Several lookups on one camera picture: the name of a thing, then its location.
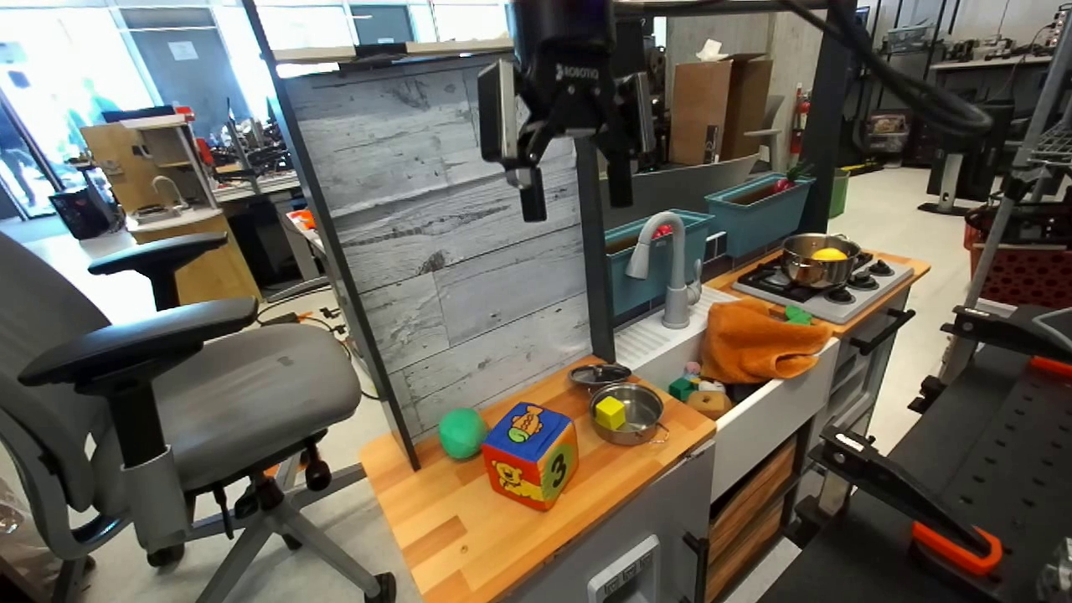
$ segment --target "drawer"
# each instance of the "drawer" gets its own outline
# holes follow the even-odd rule
[[[808,374],[767,383],[717,419],[709,501],[733,488],[733,483],[827,406],[836,358],[838,337],[827,341]]]
[[[733,493],[733,498],[709,521],[709,565],[728,557],[743,530],[775,501],[784,498],[784,487],[798,469],[798,438],[784,442],[748,483]]]
[[[703,598],[724,598],[748,568],[754,568],[757,558],[776,542],[782,537],[782,498],[771,501],[754,527],[748,530],[748,542],[733,545],[717,565],[706,574],[706,595]]]

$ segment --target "gray wooden panel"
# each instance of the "gray wooden panel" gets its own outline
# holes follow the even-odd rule
[[[550,144],[550,218],[527,224],[502,166],[479,156],[486,62],[287,85],[341,268],[416,434],[590,352],[572,142]]]
[[[435,430],[449,410],[477,410],[515,392],[590,352],[587,297],[570,297],[501,332],[406,368],[416,394],[416,431]]]

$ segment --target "cable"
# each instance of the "cable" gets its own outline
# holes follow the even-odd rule
[[[937,89],[926,80],[906,77],[894,67],[888,67],[875,51],[871,51],[871,36],[862,31],[862,22],[855,19],[855,14],[840,2],[840,0],[827,0],[827,19],[813,18],[808,7],[801,7],[798,0],[782,0],[788,11],[793,11],[801,19],[808,19],[811,26],[824,31],[830,39],[838,39],[840,48],[847,48],[852,54],[862,56],[866,67],[871,67],[871,75],[894,94],[901,96],[919,116],[931,119],[937,131],[948,135],[989,135],[992,131],[992,116],[948,94]]]

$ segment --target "window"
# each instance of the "window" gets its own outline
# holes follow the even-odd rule
[[[258,2],[272,51],[355,48],[345,2]]]
[[[196,135],[214,138],[227,114],[249,116],[224,39],[209,7],[122,11],[166,105],[196,108]]]
[[[510,31],[502,0],[435,0],[434,18],[439,39],[497,39]]]
[[[77,186],[66,156],[84,151],[81,126],[109,108],[153,105],[109,7],[5,11],[0,88],[53,170]]]
[[[348,11],[355,19],[358,42],[410,42],[410,39],[416,39],[410,7],[351,2]]]

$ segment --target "colorful cube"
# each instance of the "colorful cube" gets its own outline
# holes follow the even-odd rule
[[[482,442],[493,488],[534,508],[550,508],[578,471],[578,430],[565,415],[521,402]]]

